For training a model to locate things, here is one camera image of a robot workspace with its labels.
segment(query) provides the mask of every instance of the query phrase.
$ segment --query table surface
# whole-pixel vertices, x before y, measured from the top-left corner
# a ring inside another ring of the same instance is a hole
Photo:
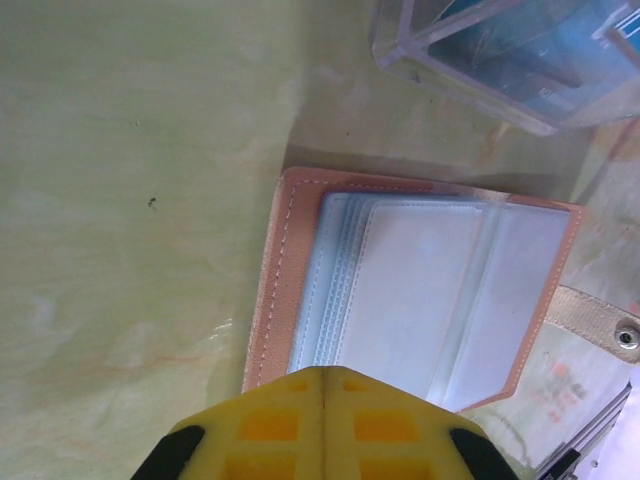
[[[640,308],[638,123],[539,138],[420,90],[372,61],[373,10],[373,0],[3,6],[5,478],[127,478],[177,420],[239,391],[286,166],[584,203],[563,283]],[[602,352],[545,332],[556,363],[600,382],[592,362],[563,352]]]

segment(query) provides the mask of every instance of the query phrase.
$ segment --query plastic box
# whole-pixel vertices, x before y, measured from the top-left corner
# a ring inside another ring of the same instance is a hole
[[[640,113],[640,0],[381,0],[372,49],[539,135]]]

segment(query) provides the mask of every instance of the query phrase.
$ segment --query beige strap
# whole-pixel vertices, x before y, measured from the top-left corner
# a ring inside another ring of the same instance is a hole
[[[640,365],[640,318],[559,285],[545,322],[574,333],[627,363]]]

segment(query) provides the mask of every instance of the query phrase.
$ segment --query leather cover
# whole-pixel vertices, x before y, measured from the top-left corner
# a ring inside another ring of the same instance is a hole
[[[545,283],[527,335],[511,368],[508,382],[498,395],[474,407],[513,395],[558,285],[580,224],[582,208],[442,182],[306,167],[286,170],[280,178],[273,198],[258,298],[249,338],[243,391],[286,374],[322,198],[327,192],[354,191],[472,196],[569,211],[569,227]]]

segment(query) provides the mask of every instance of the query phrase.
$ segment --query yellow plastic object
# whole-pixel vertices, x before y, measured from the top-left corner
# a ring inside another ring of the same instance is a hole
[[[495,448],[487,464],[487,446],[462,417],[352,370],[312,367],[178,423],[133,478],[515,479]],[[507,476],[492,476],[496,462]]]

